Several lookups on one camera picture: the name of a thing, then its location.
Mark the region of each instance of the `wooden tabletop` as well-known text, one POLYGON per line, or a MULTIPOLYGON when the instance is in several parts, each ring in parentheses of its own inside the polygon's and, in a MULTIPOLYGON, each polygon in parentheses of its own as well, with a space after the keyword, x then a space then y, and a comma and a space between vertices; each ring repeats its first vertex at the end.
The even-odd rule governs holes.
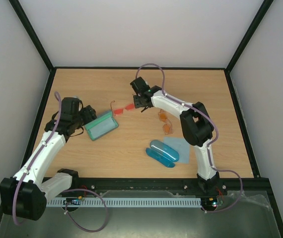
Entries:
MULTIPOLYGON (((128 69, 58 69, 42 118, 36 145, 44 132, 45 124, 58 110, 54 92, 63 97, 78 96, 84 106, 91 105, 97 114, 133 102, 130 82, 136 70, 128 69)), ((211 119, 217 125, 219 140, 212 145, 215 165, 219 169, 231 169, 243 178, 252 178, 243 138, 234 111, 230 92, 222 70, 166 70, 165 90, 187 102, 204 103, 211 119)), ((150 86, 161 86, 159 70, 142 70, 140 76, 150 86)), ((149 143, 163 141, 163 123, 159 121, 159 109, 150 108, 124 111, 115 117, 119 127, 107 135, 91 141, 86 131, 70 138, 50 165, 46 176, 52 177, 61 168, 79 172, 84 178, 196 178, 197 162, 194 148, 190 148, 188 164, 176 163, 166 168, 145 153, 149 143)), ((173 124, 172 137, 182 136, 180 121, 168 115, 173 124)), ((222 178, 236 177, 220 173, 222 178)))

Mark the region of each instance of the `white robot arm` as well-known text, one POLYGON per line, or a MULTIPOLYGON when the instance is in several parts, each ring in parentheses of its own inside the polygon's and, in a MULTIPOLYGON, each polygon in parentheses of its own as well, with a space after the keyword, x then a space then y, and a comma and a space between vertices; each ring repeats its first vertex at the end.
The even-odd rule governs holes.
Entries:
POLYGON ((189 105, 209 117, 205 106, 200 102, 195 104, 183 102, 179 104, 177 102, 181 102, 181 100, 166 93, 163 94, 161 88, 158 86, 150 88, 141 77, 132 81, 131 87, 136 93, 136 95, 133 96, 136 108, 144 107, 142 112, 151 107, 160 108, 180 120, 184 138, 189 144, 193 145, 195 149, 198 163, 197 176, 199 186, 205 192, 213 187, 219 178, 218 172, 213 169, 212 148, 209 145, 212 138, 213 126, 206 118, 185 105, 189 105))
MULTIPOLYGON (((176 118, 180 119, 180 115, 183 111, 189 110, 185 106, 182 106, 170 99, 168 99, 161 91, 157 91, 151 97, 151 102, 154 107, 160 108, 174 115, 176 118)), ((216 171, 213 170, 209 164, 207 144, 210 142, 210 139, 207 139, 202 146, 195 145, 195 153, 197 157, 198 163, 198 175, 205 180, 209 180, 213 178, 216 174, 216 171)), ((214 165, 213 156, 212 156, 212 148, 209 147, 211 153, 212 164, 214 165)))
POLYGON ((14 194, 18 188, 16 215, 31 220, 38 220, 45 211, 47 202, 62 191, 71 186, 78 188, 78 173, 68 169, 59 170, 54 177, 42 183, 56 154, 75 130, 97 118, 95 110, 90 105, 84 108, 80 99, 64 98, 61 105, 60 121, 50 140, 48 138, 57 122, 54 119, 56 114, 46 124, 42 139, 29 160, 13 177, 4 178, 0 183, 1 205, 5 214, 12 215, 14 194))

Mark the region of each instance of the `red sunglasses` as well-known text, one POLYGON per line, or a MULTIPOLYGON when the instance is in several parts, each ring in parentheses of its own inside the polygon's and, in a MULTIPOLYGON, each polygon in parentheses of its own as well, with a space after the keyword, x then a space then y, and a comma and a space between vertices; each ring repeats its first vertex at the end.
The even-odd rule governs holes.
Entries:
POLYGON ((134 103, 130 103, 127 106, 125 106, 124 108, 117 108, 117 109, 113 110, 112 103, 114 103, 114 102, 115 101, 111 102, 111 110, 113 112, 113 116, 119 116, 119 115, 123 114, 124 113, 124 109, 126 109, 127 111, 132 111, 132 110, 135 109, 134 103))

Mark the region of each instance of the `blue cleaning cloth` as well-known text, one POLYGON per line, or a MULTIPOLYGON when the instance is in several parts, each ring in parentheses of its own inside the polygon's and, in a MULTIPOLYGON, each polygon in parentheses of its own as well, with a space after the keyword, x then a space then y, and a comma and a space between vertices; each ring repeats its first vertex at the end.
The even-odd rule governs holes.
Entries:
POLYGON ((163 143, 179 153, 179 163, 189 163, 190 144, 184 138, 165 137, 163 143))

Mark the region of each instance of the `orange sunglasses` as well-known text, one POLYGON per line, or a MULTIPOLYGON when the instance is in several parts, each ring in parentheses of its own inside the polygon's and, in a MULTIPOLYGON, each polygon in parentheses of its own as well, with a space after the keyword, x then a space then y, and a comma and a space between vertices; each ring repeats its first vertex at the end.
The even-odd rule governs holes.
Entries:
POLYGON ((126 109, 127 111, 132 111, 132 110, 135 109, 134 103, 130 103, 127 106, 125 106, 124 108, 118 108, 118 109, 113 110, 112 103, 114 103, 114 102, 115 101, 111 102, 111 110, 113 112, 113 116, 119 116, 119 115, 123 114, 124 113, 124 109, 126 109))
POLYGON ((163 132, 165 132, 166 135, 172 134, 172 123, 163 109, 160 109, 160 112, 158 112, 158 117, 160 121, 165 123, 165 125, 162 126, 163 132))

